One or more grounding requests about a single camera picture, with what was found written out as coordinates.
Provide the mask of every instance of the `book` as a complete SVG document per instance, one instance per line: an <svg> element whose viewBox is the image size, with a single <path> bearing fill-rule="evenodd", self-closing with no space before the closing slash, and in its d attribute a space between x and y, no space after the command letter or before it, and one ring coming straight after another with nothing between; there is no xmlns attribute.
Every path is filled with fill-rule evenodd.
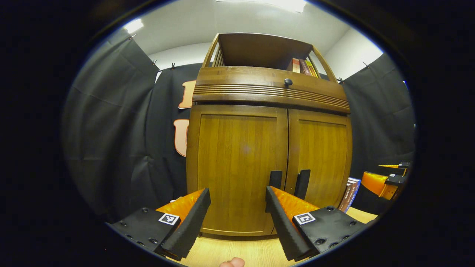
<svg viewBox="0 0 475 267"><path fill-rule="evenodd" d="M356 193L358 193L358 189L360 188L361 180L355 179L352 177L348 178L348 182L346 183L346 190L345 194L343 195L343 200L338 207L339 210L346 213L350 206L353 204L353 200L356 197Z"/></svg>
<svg viewBox="0 0 475 267"><path fill-rule="evenodd" d="M318 77L317 72L315 71L315 68L312 66L312 63L308 60L305 61L307 64L308 68L310 69L310 73L312 74L313 77Z"/></svg>
<svg viewBox="0 0 475 267"><path fill-rule="evenodd" d="M300 73L300 61L297 58L292 58L292 60L290 60L289 66L287 67L287 70Z"/></svg>
<svg viewBox="0 0 475 267"><path fill-rule="evenodd" d="M310 73L310 69L308 68L307 63L303 59L300 59L300 73L305 73L306 75L312 76L312 73Z"/></svg>

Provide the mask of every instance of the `cabinet door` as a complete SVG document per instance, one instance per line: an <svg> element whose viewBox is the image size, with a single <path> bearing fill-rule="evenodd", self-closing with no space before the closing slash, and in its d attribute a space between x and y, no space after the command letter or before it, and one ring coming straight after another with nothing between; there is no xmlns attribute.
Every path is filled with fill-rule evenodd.
<svg viewBox="0 0 475 267"><path fill-rule="evenodd" d="M297 174L310 169L305 201L338 207L352 158L352 129L346 116L289 110L289 165L285 191L294 193Z"/></svg>
<svg viewBox="0 0 475 267"><path fill-rule="evenodd" d="M188 192L208 187L211 205L202 231L270 235L265 213L271 171L282 171L288 149L287 110L244 105L194 105L187 140Z"/></svg>

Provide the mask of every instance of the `ceiling light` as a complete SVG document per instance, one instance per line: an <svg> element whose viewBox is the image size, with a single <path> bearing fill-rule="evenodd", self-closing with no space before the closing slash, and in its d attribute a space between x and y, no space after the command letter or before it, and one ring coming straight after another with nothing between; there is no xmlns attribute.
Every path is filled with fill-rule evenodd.
<svg viewBox="0 0 475 267"><path fill-rule="evenodd" d="M304 0L216 0L216 2L225 1L247 1L279 6L281 8L302 13L307 2Z"/></svg>
<svg viewBox="0 0 475 267"><path fill-rule="evenodd" d="M127 23L123 28L126 29L129 34L131 34L142 27L143 27L142 20L135 19Z"/></svg>

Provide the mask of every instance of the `finger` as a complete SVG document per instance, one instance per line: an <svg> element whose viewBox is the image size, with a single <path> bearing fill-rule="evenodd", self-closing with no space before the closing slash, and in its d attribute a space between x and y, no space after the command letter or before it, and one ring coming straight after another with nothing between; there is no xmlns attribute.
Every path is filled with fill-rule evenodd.
<svg viewBox="0 0 475 267"><path fill-rule="evenodd" d="M234 257L231 260L231 263L234 265L234 267L244 267L244 260L239 258L239 257Z"/></svg>
<svg viewBox="0 0 475 267"><path fill-rule="evenodd" d="M232 265L231 263L229 262L223 262L219 265L219 267L234 267L234 265Z"/></svg>

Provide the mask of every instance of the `orange letter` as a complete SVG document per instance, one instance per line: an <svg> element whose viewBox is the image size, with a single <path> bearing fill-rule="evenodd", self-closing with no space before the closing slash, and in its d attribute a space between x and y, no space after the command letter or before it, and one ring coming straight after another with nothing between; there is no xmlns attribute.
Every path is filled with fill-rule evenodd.
<svg viewBox="0 0 475 267"><path fill-rule="evenodd" d="M185 109L191 107L191 99L193 98L193 91L195 90L196 80L184 82L182 85L185 87L183 92L183 100L178 104L179 109Z"/></svg>
<svg viewBox="0 0 475 267"><path fill-rule="evenodd" d="M173 122L175 126L175 149L178 154L186 157L186 136L190 120L179 119Z"/></svg>

